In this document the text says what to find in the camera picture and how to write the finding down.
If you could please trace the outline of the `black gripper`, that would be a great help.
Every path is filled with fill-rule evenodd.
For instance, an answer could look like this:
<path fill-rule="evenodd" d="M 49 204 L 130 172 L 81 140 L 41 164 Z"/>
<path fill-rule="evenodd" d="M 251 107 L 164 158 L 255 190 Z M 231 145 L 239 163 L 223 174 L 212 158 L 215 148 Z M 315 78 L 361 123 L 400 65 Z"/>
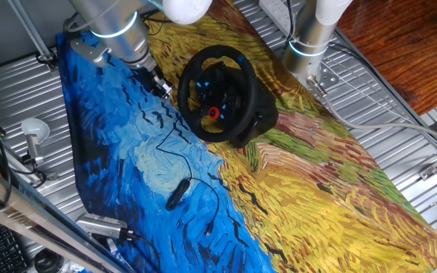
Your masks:
<path fill-rule="evenodd" d="M 161 99 L 167 99 L 173 90 L 174 85 L 166 79 L 162 79 L 163 74 L 157 63 L 153 63 L 150 71 L 146 67 L 133 69 L 133 74 L 146 91 Z"/>

